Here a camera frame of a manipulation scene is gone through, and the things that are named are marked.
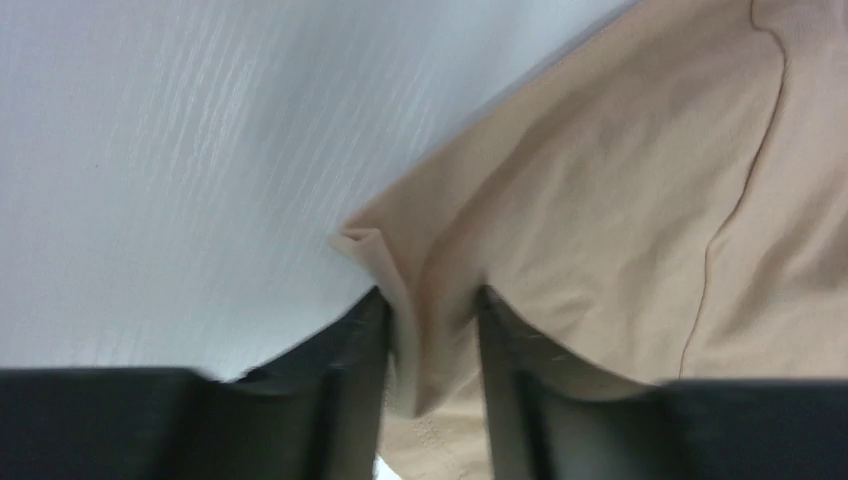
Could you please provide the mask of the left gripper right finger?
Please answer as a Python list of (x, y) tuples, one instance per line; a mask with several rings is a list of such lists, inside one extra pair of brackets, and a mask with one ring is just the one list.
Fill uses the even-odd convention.
[(475, 296), (499, 479), (843, 479), (843, 379), (677, 380), (597, 367), (492, 288)]

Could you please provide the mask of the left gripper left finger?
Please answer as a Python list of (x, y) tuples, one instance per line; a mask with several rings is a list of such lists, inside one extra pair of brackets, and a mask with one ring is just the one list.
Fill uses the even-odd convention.
[(391, 309), (377, 289), (225, 382), (179, 367), (3, 369), (5, 479), (369, 479)]

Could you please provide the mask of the beige t shirt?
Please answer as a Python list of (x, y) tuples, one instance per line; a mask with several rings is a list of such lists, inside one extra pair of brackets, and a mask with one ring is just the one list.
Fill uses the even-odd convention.
[(847, 5), (643, 1), (331, 240), (395, 315), (380, 454), (489, 479), (473, 297), (639, 383), (847, 373)]

